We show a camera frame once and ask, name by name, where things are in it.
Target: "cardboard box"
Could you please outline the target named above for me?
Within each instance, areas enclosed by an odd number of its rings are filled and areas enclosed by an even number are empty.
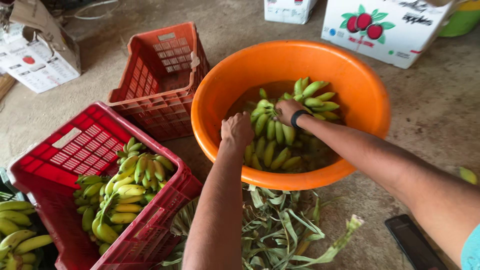
[[[438,35],[454,1],[329,0],[322,38],[400,68],[408,68]]]
[[[317,0],[264,0],[265,20],[304,25]]]
[[[80,76],[78,45],[39,0],[16,0],[7,31],[0,30],[0,67],[42,93]]]

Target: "concrete floor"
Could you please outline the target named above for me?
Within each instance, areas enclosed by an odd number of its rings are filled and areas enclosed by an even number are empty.
[[[39,95],[17,83],[0,102],[0,166],[9,164],[89,103],[105,101],[120,81],[128,56],[126,43],[132,35],[195,21],[207,58],[214,66],[228,55],[264,41],[320,41],[326,1],[317,4],[306,25],[264,21],[260,0],[121,3],[108,18],[69,20],[66,29],[82,50],[84,73],[80,78]],[[456,173],[460,165],[480,173],[478,44],[480,28],[463,37],[439,38],[407,70],[357,55],[380,75],[390,94],[392,124],[388,141],[451,173]],[[194,137],[163,145],[205,180],[212,164]],[[325,209],[322,229],[327,239],[312,245],[308,256],[320,256],[342,233],[345,219],[351,214],[363,217],[366,223],[334,262],[315,269],[412,269],[383,223],[408,213],[402,203],[360,172],[319,188],[318,192],[325,199],[345,198]],[[451,265],[446,256],[442,258]]]

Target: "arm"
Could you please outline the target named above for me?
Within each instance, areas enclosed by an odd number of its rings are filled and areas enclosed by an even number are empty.
[[[205,182],[183,256],[183,269],[242,269],[241,167],[253,139],[248,113],[222,121],[222,141]]]
[[[282,101],[279,119],[290,125],[303,107]],[[312,132],[353,166],[407,205],[433,240],[460,266],[463,244],[480,223],[480,188],[368,133],[304,114],[297,125]]]

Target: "red apple illustration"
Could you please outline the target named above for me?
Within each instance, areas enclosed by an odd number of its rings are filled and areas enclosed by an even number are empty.
[[[370,25],[367,28],[367,35],[371,39],[378,39],[384,31],[381,25]]]
[[[357,17],[356,16],[352,16],[350,17],[350,19],[348,19],[347,21],[347,30],[350,32],[350,33],[356,33],[358,32],[357,28],[355,27],[355,22],[357,21]]]
[[[362,13],[357,19],[357,30],[363,31],[372,24],[372,17],[367,13]]]
[[[29,65],[35,64],[35,60],[30,55],[25,55],[22,60]]]

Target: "orange plastic basin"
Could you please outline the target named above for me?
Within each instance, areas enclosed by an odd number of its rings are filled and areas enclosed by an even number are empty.
[[[390,104],[383,83],[369,66],[324,43],[280,40],[230,55],[200,83],[192,104],[192,126],[207,157],[215,162],[221,121],[249,87],[307,76],[311,81],[330,82],[330,91],[337,93],[335,102],[340,104],[347,126],[385,138],[390,125]],[[354,171],[355,167],[344,159],[296,174],[262,172],[243,166],[242,181],[271,189],[302,190],[331,184]]]

